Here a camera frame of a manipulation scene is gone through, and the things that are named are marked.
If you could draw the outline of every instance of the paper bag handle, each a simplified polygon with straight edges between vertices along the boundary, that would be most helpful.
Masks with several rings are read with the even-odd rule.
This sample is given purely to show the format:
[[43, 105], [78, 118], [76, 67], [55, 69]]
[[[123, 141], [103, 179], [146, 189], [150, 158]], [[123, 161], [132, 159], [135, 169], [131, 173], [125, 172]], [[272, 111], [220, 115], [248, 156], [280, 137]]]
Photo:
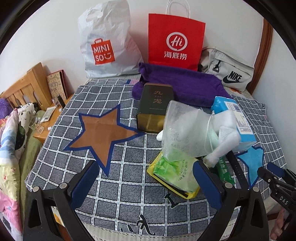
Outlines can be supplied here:
[[[187, 0], [184, 0], [184, 1], [187, 3], [188, 10], [189, 10], [189, 18], [190, 18], [190, 5], [189, 5], [189, 3], [188, 3]], [[168, 14], [168, 7], [170, 6], [171, 3], [178, 3], [178, 4], [182, 5], [182, 6], [186, 9], [186, 17], [187, 17], [187, 8], [186, 8], [186, 6], [183, 5], [183, 4], [181, 4], [178, 0], [176, 0], [176, 1], [174, 1], [174, 0], [169, 0], [169, 1], [168, 1], [167, 8], [166, 8], [166, 10], [165, 10], [165, 14], [166, 14], [166, 15]]]
[[103, 39], [102, 39], [102, 38], [95, 39], [95, 40], [94, 40], [94, 43], [97, 44], [98, 41], [99, 41], [99, 43], [101, 43], [101, 42], [103, 42]]

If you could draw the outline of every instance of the purple towel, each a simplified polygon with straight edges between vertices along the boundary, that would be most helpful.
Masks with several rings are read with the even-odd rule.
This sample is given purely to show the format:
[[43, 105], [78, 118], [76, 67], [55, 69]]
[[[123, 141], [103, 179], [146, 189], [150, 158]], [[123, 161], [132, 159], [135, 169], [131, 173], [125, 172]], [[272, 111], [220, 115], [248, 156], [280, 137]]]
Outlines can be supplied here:
[[7, 115], [12, 112], [12, 108], [8, 101], [4, 98], [0, 99], [0, 119], [4, 119]]
[[[145, 82], [172, 85], [175, 100], [193, 106], [211, 107], [216, 96], [231, 98], [221, 80], [211, 74], [156, 64], [140, 63], [139, 72]], [[138, 82], [132, 96], [140, 100], [144, 83]]]

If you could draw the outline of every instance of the blue tissue package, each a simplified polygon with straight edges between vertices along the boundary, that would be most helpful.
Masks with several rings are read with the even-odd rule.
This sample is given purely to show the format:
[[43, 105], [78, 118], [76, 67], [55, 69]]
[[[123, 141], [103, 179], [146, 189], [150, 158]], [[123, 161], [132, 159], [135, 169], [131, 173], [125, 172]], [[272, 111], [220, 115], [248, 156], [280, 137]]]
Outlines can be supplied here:
[[256, 143], [256, 138], [250, 124], [235, 100], [216, 96], [211, 110], [214, 111], [215, 114], [225, 110], [232, 110], [234, 112], [235, 119], [237, 121], [237, 130], [241, 136], [241, 142], [235, 149], [232, 150], [233, 152], [246, 151]]

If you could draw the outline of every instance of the wooden nightstand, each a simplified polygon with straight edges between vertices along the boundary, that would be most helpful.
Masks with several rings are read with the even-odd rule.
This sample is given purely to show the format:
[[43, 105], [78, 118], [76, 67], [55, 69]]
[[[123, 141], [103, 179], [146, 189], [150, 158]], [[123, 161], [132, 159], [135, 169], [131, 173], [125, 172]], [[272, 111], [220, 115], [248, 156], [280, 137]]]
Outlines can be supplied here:
[[[73, 95], [71, 95], [68, 99], [65, 100], [65, 104], [67, 104], [69, 102], [69, 100], [72, 98]], [[47, 122], [43, 122], [42, 126], [44, 127], [44, 130], [42, 131], [41, 134], [35, 132], [33, 137], [36, 138], [37, 140], [39, 140], [42, 144], [44, 144], [48, 134], [49, 134], [49, 130], [48, 127], [53, 126], [56, 122], [56, 120], [58, 119], [59, 115], [61, 114], [59, 112], [59, 108], [56, 108], [54, 110], [54, 112], [52, 113], [52, 116], [50, 117], [49, 121]]]

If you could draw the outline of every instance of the green bed sheet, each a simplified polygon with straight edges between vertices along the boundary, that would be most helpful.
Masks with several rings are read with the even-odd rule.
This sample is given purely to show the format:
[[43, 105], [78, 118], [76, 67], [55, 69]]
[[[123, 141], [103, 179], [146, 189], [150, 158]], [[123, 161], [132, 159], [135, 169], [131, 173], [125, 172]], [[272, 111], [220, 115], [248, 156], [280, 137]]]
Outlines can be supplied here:
[[[44, 113], [45, 111], [40, 110], [36, 113], [35, 116], [42, 118]], [[28, 196], [30, 195], [30, 192], [28, 191], [25, 185], [25, 179], [29, 174], [29, 172], [31, 171], [31, 169], [33, 168], [33, 165], [42, 147], [41, 142], [35, 139], [33, 137], [33, 134], [34, 132], [29, 128], [26, 147], [21, 156], [20, 163], [19, 163], [19, 166], [20, 166], [20, 213], [21, 213], [22, 223], [24, 223], [25, 207], [26, 207]]]

